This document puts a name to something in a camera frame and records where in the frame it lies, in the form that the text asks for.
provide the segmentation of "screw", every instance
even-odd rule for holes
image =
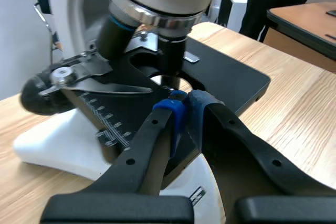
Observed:
[[[147,31],[142,31],[140,33],[140,40],[141,41],[147,41],[147,35],[148,35]]]

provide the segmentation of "blue clip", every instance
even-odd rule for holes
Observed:
[[[185,129],[187,107],[183,101],[187,99],[187,93],[181,90],[172,91],[168,99],[164,99],[154,105],[157,108],[169,109],[174,112],[174,135],[171,145],[171,157],[175,155],[181,135]]]

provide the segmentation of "wooden table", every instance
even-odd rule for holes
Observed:
[[[269,75],[266,94],[240,118],[298,167],[336,188],[336,75],[212,23],[190,36]],[[0,223],[38,223],[48,198],[91,181],[23,164],[12,150],[22,132],[48,119],[25,112],[18,96],[0,102]]]
[[[268,18],[274,25],[268,29],[264,43],[330,72],[336,72],[336,2],[323,2],[273,8]]]

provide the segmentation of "metal ring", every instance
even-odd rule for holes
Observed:
[[[202,16],[202,12],[187,17],[175,17],[156,13],[131,0],[111,0],[123,12],[142,24],[167,29],[191,28],[197,24]]]

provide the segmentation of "label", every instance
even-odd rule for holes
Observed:
[[[189,200],[191,201],[193,206],[195,206],[203,198],[205,194],[206,191],[202,186],[200,186],[196,191],[193,192],[193,194],[191,194]]]

